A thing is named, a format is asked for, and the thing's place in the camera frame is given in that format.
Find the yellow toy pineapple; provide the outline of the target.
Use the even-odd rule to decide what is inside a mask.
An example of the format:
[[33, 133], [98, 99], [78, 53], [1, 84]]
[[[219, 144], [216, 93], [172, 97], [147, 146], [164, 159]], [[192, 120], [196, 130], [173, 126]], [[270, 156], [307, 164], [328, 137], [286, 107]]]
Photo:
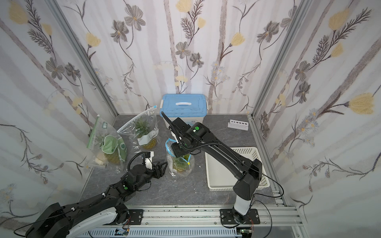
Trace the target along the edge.
[[191, 170], [191, 155], [172, 157], [172, 171], [175, 173], [187, 173]]

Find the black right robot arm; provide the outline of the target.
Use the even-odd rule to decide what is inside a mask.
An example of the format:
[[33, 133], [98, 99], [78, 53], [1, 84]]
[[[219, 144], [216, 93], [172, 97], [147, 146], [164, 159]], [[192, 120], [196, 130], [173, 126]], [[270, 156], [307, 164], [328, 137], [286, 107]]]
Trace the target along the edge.
[[171, 145], [176, 157], [190, 154], [195, 150], [204, 151], [227, 168], [237, 179], [233, 186], [236, 201], [232, 211], [237, 218], [245, 218], [251, 209], [254, 193], [262, 179], [262, 162], [258, 159], [252, 161], [238, 154], [201, 123], [190, 126], [181, 118], [176, 118], [174, 121], [166, 116], [163, 118], [177, 140]]

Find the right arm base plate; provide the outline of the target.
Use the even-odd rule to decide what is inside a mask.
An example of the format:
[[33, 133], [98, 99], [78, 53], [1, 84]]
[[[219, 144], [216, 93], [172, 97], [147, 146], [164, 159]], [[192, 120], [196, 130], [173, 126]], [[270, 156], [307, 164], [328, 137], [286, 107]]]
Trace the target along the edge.
[[242, 225], [258, 225], [261, 223], [257, 209], [250, 209], [246, 215], [236, 212], [233, 208], [220, 209], [220, 222], [224, 226]]

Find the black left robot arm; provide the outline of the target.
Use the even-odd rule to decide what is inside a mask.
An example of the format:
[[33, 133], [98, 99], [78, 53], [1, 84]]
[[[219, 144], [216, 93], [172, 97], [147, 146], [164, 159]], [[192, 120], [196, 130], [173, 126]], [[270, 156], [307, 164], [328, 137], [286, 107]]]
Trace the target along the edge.
[[155, 163], [148, 169], [138, 164], [99, 195], [64, 206], [54, 203], [25, 235], [28, 238], [75, 238], [102, 225], [121, 225], [131, 216], [125, 202], [142, 191], [142, 187], [152, 178], [163, 177], [167, 166], [166, 162]]

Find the blue-zip clear plastic bag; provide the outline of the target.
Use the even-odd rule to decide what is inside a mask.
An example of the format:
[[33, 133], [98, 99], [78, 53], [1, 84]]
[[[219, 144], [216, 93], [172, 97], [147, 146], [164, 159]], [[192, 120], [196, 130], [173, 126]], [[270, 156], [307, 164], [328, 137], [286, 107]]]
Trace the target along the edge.
[[187, 177], [195, 166], [194, 156], [191, 154], [186, 154], [181, 157], [176, 157], [171, 145], [176, 143], [176, 140], [167, 139], [165, 142], [167, 163], [169, 168], [169, 175], [175, 178], [185, 178]]

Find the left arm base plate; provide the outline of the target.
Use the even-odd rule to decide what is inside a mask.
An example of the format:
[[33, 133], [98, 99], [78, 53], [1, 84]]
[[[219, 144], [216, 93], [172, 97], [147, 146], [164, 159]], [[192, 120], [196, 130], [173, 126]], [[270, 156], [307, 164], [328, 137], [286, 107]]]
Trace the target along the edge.
[[117, 213], [115, 223], [118, 225], [140, 225], [143, 219], [143, 209], [123, 210]]

